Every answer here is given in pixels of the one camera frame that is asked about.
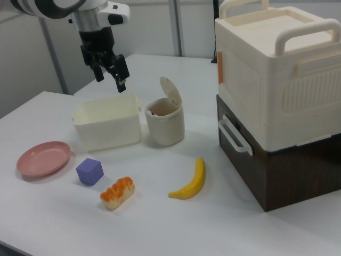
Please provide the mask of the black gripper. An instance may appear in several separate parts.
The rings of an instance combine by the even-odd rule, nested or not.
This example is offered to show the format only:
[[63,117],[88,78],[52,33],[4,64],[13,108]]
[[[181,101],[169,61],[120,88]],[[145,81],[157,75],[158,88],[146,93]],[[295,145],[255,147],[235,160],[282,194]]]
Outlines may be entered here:
[[113,52],[115,43],[112,29],[105,27],[97,31],[80,31],[81,51],[84,62],[92,69],[97,82],[104,80],[102,67],[114,78],[119,93],[126,90],[126,79],[129,71],[125,57]]

